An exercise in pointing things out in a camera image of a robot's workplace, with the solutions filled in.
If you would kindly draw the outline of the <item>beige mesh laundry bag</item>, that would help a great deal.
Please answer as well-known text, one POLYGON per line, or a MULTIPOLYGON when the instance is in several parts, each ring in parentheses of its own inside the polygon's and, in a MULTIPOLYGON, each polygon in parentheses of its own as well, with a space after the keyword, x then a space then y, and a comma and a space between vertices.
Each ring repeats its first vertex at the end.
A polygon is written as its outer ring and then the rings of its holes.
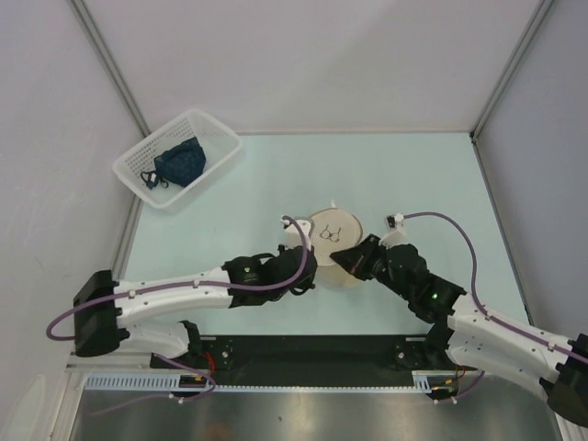
POLYGON ((351 289, 359 281, 346 273, 331 258, 358 245, 363 237, 363 226, 353 213, 336 206, 334 201, 326 209, 310 215, 312 222, 311 244, 318 268, 316 280, 328 288, 351 289))

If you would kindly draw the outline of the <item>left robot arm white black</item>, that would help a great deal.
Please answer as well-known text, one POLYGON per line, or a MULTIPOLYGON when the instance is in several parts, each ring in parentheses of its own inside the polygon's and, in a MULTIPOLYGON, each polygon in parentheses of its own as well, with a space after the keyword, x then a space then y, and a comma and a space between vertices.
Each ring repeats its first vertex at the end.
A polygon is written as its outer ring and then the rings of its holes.
POLYGON ((277 254, 240 256, 189 277, 152 282, 114 280, 111 271, 95 272, 73 299, 74 352, 104 356, 123 346, 195 366, 203 345, 186 321, 168 329, 148 320, 192 309, 257 307, 301 295, 314 287, 317 261, 304 246, 280 246, 277 254))

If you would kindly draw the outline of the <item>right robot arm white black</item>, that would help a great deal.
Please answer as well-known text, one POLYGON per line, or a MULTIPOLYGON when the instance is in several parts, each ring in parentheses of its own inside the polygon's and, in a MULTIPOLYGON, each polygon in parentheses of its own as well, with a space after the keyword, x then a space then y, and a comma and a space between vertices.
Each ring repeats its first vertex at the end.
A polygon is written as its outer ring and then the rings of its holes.
POLYGON ((331 257, 349 275, 389 288, 431 324, 424 345, 431 367, 452 362, 491 373, 532 392, 567 421, 587 425, 586 334, 570 338, 509 319, 431 272, 411 244, 387 247, 370 235, 331 257))

